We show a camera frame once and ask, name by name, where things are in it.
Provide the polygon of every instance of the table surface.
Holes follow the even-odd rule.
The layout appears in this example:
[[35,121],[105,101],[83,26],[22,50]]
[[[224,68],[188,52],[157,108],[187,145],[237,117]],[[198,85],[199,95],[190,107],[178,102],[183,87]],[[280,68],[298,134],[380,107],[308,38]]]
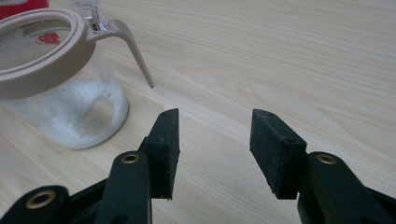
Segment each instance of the table surface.
[[297,202],[276,199],[249,152],[253,108],[396,197],[394,0],[104,0],[102,9],[130,26],[156,86],[122,40],[100,41],[130,114],[83,150],[58,147],[1,106],[0,216],[31,189],[73,194],[106,178],[171,108],[181,154],[174,200],[153,200],[154,223],[300,223]]

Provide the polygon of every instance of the beige plastic lid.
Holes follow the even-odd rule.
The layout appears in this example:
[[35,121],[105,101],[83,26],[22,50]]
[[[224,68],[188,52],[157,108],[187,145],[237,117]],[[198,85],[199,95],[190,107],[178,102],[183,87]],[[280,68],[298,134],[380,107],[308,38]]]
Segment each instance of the beige plastic lid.
[[75,11],[44,8],[0,21],[0,100],[51,90],[74,76],[91,58],[97,40],[117,36],[129,46],[151,88],[154,83],[129,28],[118,20],[96,33]]

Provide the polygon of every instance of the light wood grain surface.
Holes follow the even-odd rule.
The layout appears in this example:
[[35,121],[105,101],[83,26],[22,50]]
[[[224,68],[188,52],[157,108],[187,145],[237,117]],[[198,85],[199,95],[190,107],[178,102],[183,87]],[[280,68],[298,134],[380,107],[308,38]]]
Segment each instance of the light wood grain surface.
[[[52,7],[67,7],[51,1]],[[341,157],[361,182],[396,197],[394,0],[106,0],[127,23],[156,87],[124,42],[99,42],[131,110],[100,146],[58,147],[0,107],[0,216],[24,193],[73,194],[137,150],[164,110],[179,108],[174,200],[153,200],[154,223],[300,223],[277,201],[249,152],[251,111],[272,111],[308,152]]]

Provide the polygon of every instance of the screw hole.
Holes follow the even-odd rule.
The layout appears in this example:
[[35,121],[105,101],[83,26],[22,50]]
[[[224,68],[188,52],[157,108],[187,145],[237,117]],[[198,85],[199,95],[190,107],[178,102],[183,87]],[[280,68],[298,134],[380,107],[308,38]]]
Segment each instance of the screw hole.
[[318,155],[317,159],[323,163],[330,164],[330,165],[334,165],[337,163],[337,160],[335,158],[328,156],[328,155],[324,155],[324,154]]
[[135,155],[135,154],[129,154],[129,155],[122,157],[123,163],[134,163],[138,160],[139,160],[139,156]]
[[37,209],[43,207],[55,199],[56,193],[52,189],[44,190],[33,195],[27,202],[26,207],[29,209]]

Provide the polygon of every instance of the red label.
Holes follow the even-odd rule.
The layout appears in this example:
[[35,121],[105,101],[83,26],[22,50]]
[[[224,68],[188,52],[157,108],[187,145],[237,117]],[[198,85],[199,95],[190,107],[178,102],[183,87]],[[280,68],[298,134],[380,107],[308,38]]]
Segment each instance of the red label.
[[61,43],[61,39],[58,34],[55,32],[46,33],[44,35],[40,35],[37,39],[37,44],[55,44],[59,45]]

